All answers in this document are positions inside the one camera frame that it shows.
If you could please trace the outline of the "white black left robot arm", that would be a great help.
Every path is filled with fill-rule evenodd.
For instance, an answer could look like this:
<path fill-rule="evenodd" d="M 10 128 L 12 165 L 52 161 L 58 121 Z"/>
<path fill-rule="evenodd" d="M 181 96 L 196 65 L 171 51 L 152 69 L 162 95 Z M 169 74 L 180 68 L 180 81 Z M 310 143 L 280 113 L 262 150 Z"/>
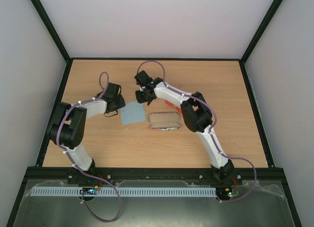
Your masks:
<path fill-rule="evenodd" d="M 86 101 L 75 104 L 58 103 L 49 122 L 46 136 L 63 150 L 74 169 L 71 180 L 79 184 L 96 184 L 103 178 L 96 175 L 95 161 L 87 154 L 83 145 L 86 120 L 109 113 L 118 114 L 118 110 L 126 106 L 121 94 L 122 87 L 108 83 L 104 91 Z"/>

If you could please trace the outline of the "stars and stripes glasses case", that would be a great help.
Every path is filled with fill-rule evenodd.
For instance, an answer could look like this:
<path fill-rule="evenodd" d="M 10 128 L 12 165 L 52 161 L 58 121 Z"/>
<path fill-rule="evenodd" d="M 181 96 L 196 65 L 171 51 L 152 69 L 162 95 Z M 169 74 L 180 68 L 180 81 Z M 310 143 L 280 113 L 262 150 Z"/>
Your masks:
<path fill-rule="evenodd" d="M 156 112 L 149 115 L 150 130 L 175 130 L 181 127 L 177 112 Z"/>

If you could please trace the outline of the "light blue cleaning cloth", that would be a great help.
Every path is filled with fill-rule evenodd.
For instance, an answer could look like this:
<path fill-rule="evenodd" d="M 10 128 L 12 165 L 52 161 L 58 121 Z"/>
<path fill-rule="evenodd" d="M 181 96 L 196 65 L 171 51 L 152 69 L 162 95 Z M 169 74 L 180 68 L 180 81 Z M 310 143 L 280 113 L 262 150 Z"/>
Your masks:
<path fill-rule="evenodd" d="M 120 109 L 122 125 L 130 125 L 146 121 L 146 115 L 143 104 L 132 101 Z"/>

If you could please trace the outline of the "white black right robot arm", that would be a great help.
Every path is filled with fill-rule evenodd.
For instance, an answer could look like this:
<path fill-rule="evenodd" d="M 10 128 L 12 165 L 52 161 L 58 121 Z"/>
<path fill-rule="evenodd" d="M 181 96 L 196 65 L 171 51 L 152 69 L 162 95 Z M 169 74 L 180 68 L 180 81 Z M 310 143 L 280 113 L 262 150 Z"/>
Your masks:
<path fill-rule="evenodd" d="M 231 178 L 234 165 L 218 141 L 214 131 L 216 115 L 203 95 L 200 92 L 184 92 L 160 77 L 152 79 L 145 71 L 138 71 L 134 79 L 140 86 L 140 90 L 135 92 L 138 103 L 150 104 L 155 99 L 163 99 L 181 109 L 185 126 L 198 134 L 209 155 L 214 179 L 218 183 L 226 183 Z"/>

